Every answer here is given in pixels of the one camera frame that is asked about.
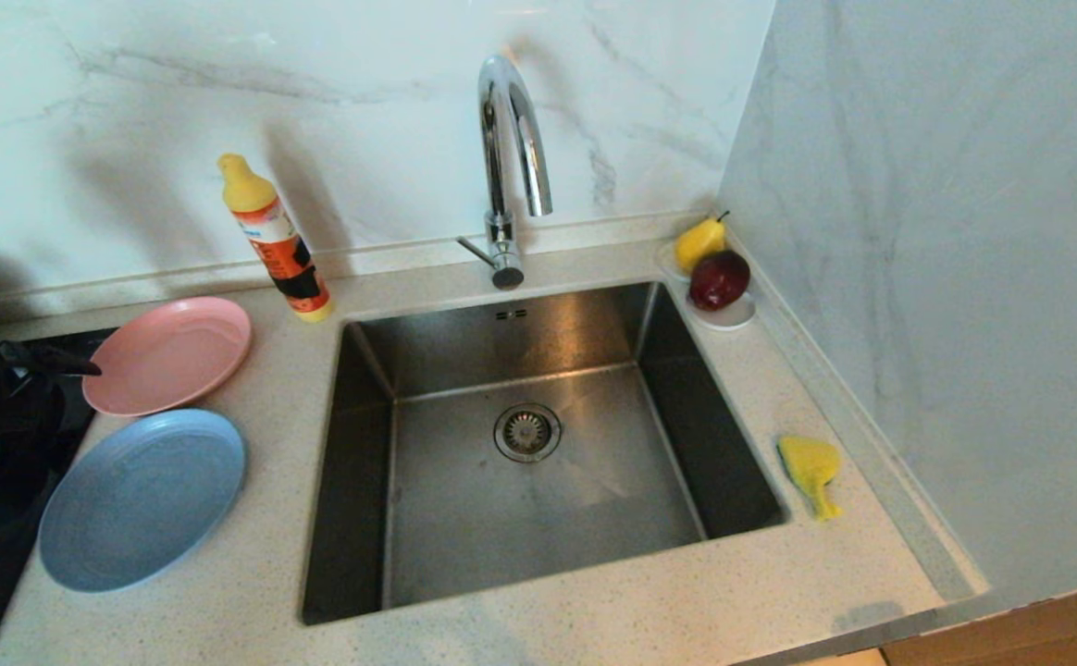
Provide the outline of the wooden cabinet panel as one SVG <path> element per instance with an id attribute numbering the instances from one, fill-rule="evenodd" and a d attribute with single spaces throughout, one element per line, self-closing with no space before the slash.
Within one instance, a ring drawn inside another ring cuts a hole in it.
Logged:
<path id="1" fill-rule="evenodd" d="M 886 666 L 1077 666 L 1077 591 L 881 652 Z"/>

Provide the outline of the pink plastic plate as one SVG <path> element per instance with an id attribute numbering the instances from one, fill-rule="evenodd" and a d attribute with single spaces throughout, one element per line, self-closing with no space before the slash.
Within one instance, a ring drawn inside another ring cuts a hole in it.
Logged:
<path id="1" fill-rule="evenodd" d="M 226 299 L 182 299 L 116 329 L 92 355 L 100 375 L 82 380 L 92 408 L 141 417 L 192 403 L 242 366 L 251 317 Z"/>

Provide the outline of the dark red apple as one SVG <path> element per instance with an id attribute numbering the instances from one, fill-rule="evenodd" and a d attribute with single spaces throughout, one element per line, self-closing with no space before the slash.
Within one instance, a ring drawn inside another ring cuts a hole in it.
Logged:
<path id="1" fill-rule="evenodd" d="M 735 250 L 708 254 L 691 274 L 687 300 L 704 313 L 717 313 L 749 290 L 751 268 L 745 256 Z"/>

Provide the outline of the stainless steel sink basin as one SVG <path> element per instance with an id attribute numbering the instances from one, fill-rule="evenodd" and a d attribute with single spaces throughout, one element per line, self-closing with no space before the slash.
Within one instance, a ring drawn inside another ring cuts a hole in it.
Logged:
<path id="1" fill-rule="evenodd" d="M 563 438 L 519 463 L 504 410 Z M 345 322 L 302 623 L 334 623 L 783 525 L 668 287 Z"/>

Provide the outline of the chrome gooseneck faucet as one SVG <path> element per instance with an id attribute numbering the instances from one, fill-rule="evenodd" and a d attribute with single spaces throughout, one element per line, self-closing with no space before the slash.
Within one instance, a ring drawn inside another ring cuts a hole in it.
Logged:
<path id="1" fill-rule="evenodd" d="M 487 249 L 480 249 L 465 237 L 458 237 L 456 241 L 490 266 L 491 282 L 496 290 L 514 290 L 524 282 L 524 270 L 520 248 L 514 238 L 514 214 L 506 203 L 503 167 L 506 128 L 513 131 L 530 216 L 550 216 L 554 210 L 550 171 L 533 101 L 521 72 L 509 56 L 499 54 L 484 60 L 477 93 L 489 195 L 489 208 L 484 216 Z"/>

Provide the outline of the yellow pear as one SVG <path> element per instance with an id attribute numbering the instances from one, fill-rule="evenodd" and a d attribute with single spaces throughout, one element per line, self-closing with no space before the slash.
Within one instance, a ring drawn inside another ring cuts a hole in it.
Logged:
<path id="1" fill-rule="evenodd" d="M 724 212 L 721 216 L 709 216 L 709 218 L 696 224 L 695 227 L 683 232 L 679 236 L 679 239 L 675 240 L 675 265 L 677 265 L 679 270 L 682 270 L 684 275 L 689 277 L 691 270 L 695 269 L 695 266 L 704 256 L 719 253 L 727 246 L 727 239 L 725 238 L 727 228 L 724 222 L 726 216 L 728 216 L 728 212 Z"/>

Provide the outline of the round metal drain strainer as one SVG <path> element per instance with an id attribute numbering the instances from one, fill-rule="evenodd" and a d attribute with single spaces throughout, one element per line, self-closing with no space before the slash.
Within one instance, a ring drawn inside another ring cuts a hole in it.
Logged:
<path id="1" fill-rule="evenodd" d="M 563 438 L 563 422 L 546 405 L 520 403 L 504 410 L 493 426 L 496 450 L 515 463 L 538 463 Z"/>

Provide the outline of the blue plastic plate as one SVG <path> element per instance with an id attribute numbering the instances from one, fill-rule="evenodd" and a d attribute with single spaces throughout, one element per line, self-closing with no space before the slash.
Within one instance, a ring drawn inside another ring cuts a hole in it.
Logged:
<path id="1" fill-rule="evenodd" d="M 121 427 L 48 499 L 38 535 L 44 569 L 74 593 L 140 585 L 229 514 L 247 463 L 244 438 L 220 413 L 172 410 Z"/>

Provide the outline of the small white dish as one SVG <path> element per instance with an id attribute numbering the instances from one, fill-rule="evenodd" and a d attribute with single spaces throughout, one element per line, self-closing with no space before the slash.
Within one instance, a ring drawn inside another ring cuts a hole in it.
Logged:
<path id="1" fill-rule="evenodd" d="M 732 303 L 717 309 L 717 311 L 704 311 L 704 309 L 696 307 L 689 299 L 690 274 L 686 273 L 686 270 L 681 270 L 681 266 L 679 266 L 679 262 L 675 260 L 675 242 L 673 240 L 667 240 L 660 245 L 660 248 L 654 253 L 654 263 L 669 278 L 670 291 L 679 300 L 679 304 L 684 307 L 684 311 L 691 315 L 694 320 L 703 327 L 712 330 L 739 329 L 749 324 L 753 320 L 755 313 L 757 313 L 753 279 L 749 280 L 749 285 L 743 290 L 740 299 L 733 300 Z"/>

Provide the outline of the black glass cooktop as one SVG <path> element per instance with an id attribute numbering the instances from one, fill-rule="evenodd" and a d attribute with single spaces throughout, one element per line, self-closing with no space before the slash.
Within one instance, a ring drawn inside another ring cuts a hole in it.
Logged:
<path id="1" fill-rule="evenodd" d="M 23 344 L 46 344 L 90 359 L 110 334 L 110 329 L 96 329 Z M 0 625 L 30 560 L 44 507 L 76 459 L 94 417 L 81 376 L 54 378 L 65 398 L 60 425 L 47 434 L 0 439 Z"/>

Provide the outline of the orange detergent bottle yellow cap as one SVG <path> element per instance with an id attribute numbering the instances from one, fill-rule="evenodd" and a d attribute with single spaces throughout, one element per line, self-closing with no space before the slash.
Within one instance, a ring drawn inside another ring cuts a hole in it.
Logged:
<path id="1" fill-rule="evenodd" d="M 222 202 L 263 263 L 276 290 L 305 322 L 322 322 L 334 311 L 328 287 L 314 265 L 278 191 L 238 154 L 216 159 L 224 179 Z"/>

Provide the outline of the yellow fish-shaped sponge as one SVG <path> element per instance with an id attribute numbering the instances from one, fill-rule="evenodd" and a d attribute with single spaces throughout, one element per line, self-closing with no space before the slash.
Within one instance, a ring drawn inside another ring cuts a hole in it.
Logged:
<path id="1" fill-rule="evenodd" d="M 814 518 L 827 522 L 843 514 L 834 503 L 827 486 L 842 471 L 842 456 L 834 444 L 816 438 L 783 436 L 778 450 L 792 484 L 800 490 L 811 507 Z"/>

